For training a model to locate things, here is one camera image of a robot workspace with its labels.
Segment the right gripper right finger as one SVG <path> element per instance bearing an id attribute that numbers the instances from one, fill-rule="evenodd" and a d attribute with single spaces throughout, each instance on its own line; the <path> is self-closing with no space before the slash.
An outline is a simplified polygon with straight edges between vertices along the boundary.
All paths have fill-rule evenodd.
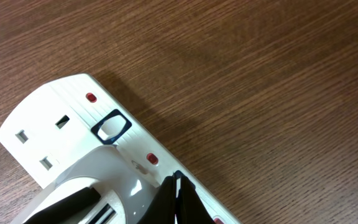
<path id="1" fill-rule="evenodd" d="M 189 178 L 180 178 L 180 189 L 176 201 L 178 224 L 214 224 Z"/>

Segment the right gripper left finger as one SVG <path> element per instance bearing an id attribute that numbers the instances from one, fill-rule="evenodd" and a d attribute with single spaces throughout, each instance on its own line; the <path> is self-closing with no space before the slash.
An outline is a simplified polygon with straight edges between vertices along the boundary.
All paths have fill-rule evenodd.
<path id="1" fill-rule="evenodd" d="M 176 193 L 176 179 L 166 177 L 138 224 L 174 224 Z"/>

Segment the white USB charger plug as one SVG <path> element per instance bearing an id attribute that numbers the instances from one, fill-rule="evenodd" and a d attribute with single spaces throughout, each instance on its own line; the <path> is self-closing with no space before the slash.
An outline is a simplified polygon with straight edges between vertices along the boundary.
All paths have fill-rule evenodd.
<path id="1" fill-rule="evenodd" d="M 43 190 L 13 223 L 137 223 L 162 180 L 120 146 L 99 146 L 64 164 L 44 157 Z"/>

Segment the white power strip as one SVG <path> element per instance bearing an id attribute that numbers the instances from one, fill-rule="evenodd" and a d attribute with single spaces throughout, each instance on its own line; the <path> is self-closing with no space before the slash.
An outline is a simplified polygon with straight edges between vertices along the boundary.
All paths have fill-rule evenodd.
<path id="1" fill-rule="evenodd" d="M 214 223 L 238 222 L 112 94 L 86 73 L 60 78 L 34 90 L 3 122 L 0 142 L 41 188 L 37 174 L 44 157 L 67 164 L 96 147 L 120 146 L 145 160 L 162 176 L 162 182 L 173 176 L 177 181 L 176 201 L 180 178 L 185 176 Z"/>

